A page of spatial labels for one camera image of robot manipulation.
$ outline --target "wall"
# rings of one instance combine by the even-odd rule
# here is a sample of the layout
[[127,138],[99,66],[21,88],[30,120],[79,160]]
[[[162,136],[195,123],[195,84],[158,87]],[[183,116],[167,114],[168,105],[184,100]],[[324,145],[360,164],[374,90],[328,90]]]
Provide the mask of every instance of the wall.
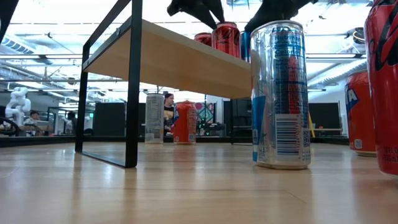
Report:
[[326,91],[308,93],[309,103],[339,103],[342,135],[348,136],[348,123],[345,95],[346,79],[338,82],[337,86],[326,86]]

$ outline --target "white can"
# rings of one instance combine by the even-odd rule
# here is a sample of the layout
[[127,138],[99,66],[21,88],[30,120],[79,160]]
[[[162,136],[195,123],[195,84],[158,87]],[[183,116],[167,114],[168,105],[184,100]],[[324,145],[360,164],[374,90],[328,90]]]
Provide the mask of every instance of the white can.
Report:
[[163,143],[164,97],[158,93],[147,95],[145,112],[145,143]]

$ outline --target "yellow object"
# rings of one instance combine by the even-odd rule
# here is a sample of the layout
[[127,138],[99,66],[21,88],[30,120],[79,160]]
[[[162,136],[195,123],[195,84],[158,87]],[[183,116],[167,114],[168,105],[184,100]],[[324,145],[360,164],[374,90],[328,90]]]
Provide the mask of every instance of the yellow object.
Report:
[[309,120],[310,120],[310,129],[311,129],[312,137],[315,138],[315,132],[313,131],[312,120],[311,120],[311,115],[310,115],[310,113],[308,113],[308,118],[309,118]]

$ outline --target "wooden tabletop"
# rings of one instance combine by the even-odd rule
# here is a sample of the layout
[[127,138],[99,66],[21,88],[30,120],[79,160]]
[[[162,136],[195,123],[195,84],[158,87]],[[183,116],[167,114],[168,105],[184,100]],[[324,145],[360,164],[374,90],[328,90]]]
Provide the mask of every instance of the wooden tabletop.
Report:
[[[128,80],[129,20],[85,71]],[[250,64],[142,20],[141,82],[226,98],[251,96]]]
[[[84,150],[124,157],[124,143]],[[375,158],[312,144],[308,170],[254,166],[251,146],[140,145],[136,169],[73,144],[0,149],[1,224],[396,224],[398,188]]]

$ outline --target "wooden floor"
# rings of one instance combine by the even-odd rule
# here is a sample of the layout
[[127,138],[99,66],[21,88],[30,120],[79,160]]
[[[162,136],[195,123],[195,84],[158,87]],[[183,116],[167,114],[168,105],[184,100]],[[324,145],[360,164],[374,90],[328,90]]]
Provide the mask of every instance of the wooden floor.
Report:
[[[123,144],[85,149],[123,157]],[[0,149],[0,223],[398,223],[398,188],[375,158],[312,144],[309,170],[256,167],[250,146],[141,145],[136,169],[72,144]]]

